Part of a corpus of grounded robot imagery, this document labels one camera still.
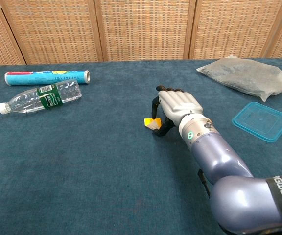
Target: green bottle label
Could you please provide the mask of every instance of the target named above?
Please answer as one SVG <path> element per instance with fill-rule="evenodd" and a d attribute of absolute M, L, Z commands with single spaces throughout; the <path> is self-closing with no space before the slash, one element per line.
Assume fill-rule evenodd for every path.
<path fill-rule="evenodd" d="M 37 93 L 43 107 L 46 109 L 63 104 L 55 84 L 40 87 L 37 89 Z"/>

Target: blue and white tube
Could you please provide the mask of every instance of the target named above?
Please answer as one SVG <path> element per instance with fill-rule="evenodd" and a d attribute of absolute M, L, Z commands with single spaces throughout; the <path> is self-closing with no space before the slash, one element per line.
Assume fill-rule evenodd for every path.
<path fill-rule="evenodd" d="M 43 71 L 43 72 L 7 72 L 4 76 L 9 86 L 13 85 L 47 85 L 64 80 L 77 80 L 79 84 L 90 82 L 88 70 L 75 71 Z"/>

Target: background wall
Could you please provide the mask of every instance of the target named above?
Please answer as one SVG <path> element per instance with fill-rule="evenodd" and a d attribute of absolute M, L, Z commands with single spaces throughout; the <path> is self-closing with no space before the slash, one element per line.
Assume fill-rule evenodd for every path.
<path fill-rule="evenodd" d="M 282 0 L 0 0 L 0 64 L 282 57 Z"/>

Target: transparent blue lid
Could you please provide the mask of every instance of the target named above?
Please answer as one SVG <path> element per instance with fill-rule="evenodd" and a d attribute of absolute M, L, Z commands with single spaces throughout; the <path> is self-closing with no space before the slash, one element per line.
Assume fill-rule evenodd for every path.
<path fill-rule="evenodd" d="M 282 112 L 251 102 L 234 118 L 236 127 L 267 142 L 276 142 L 282 134 Z"/>

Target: cylindrical container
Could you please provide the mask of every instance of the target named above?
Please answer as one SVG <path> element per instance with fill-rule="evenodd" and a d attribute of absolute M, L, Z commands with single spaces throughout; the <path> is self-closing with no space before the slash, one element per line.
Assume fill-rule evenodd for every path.
<path fill-rule="evenodd" d="M 44 72 L 7 72 L 5 82 L 7 85 L 40 85 L 53 84 L 64 80 L 74 79 L 78 83 L 89 83 L 88 70 L 75 71 L 44 71 Z"/>
<path fill-rule="evenodd" d="M 49 109 L 81 97 L 76 80 L 57 82 L 45 87 L 34 88 L 13 97 L 9 102 L 0 103 L 0 113 L 30 113 Z"/>

